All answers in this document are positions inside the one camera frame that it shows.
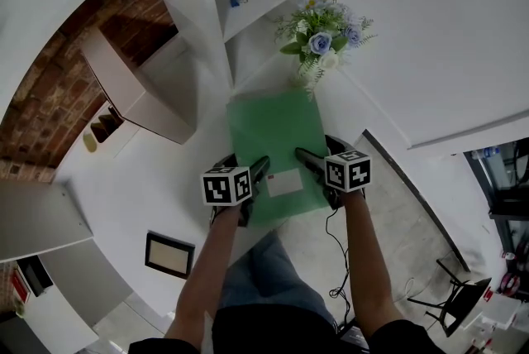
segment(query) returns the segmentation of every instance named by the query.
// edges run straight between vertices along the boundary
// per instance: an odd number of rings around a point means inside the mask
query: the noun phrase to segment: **blue rose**
[[[358,46],[362,41],[362,27],[359,25],[349,25],[343,31],[343,35],[347,37],[349,46]]]
[[[314,54],[324,55],[331,48],[332,36],[326,32],[318,32],[308,40],[308,46]]]

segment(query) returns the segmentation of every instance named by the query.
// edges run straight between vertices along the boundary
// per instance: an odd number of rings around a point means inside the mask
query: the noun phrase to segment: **black shirt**
[[[368,340],[374,354],[385,352],[442,354],[426,330],[407,320],[381,327]],[[319,314],[289,305],[254,304],[217,312],[213,324],[215,354],[253,352],[357,352],[340,342],[334,328]],[[198,354],[177,339],[146,339],[131,344],[129,354]]]

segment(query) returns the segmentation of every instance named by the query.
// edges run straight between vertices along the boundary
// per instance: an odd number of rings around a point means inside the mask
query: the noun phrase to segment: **yellow object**
[[[83,142],[88,152],[95,152],[95,150],[98,148],[98,144],[96,140],[93,138],[92,133],[83,134]]]

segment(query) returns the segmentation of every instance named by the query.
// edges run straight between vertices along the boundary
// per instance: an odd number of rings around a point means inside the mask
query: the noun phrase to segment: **person's right arm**
[[[350,292],[356,319],[366,338],[383,325],[402,319],[393,304],[389,273],[360,191],[342,194],[349,242]]]

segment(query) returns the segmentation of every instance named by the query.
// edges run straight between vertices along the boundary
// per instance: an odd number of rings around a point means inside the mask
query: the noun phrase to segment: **black chair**
[[[441,314],[436,316],[427,311],[427,315],[433,317],[437,322],[439,322],[445,331],[446,337],[449,337],[454,333],[457,328],[463,323],[465,318],[469,315],[470,311],[478,303],[481,296],[484,294],[485,290],[490,284],[491,278],[480,280],[479,282],[470,283],[468,280],[461,282],[455,277],[455,275],[450,272],[445,265],[441,263],[441,260],[436,261],[437,264],[450,276],[450,283],[453,284],[452,292],[448,297],[447,301],[444,301],[440,304],[430,304],[424,303],[422,301],[417,301],[413,298],[408,298],[408,301],[412,303],[426,305],[427,307],[432,307],[434,309],[439,309]],[[455,321],[449,326],[446,326],[445,319],[446,315],[449,314],[455,318]]]

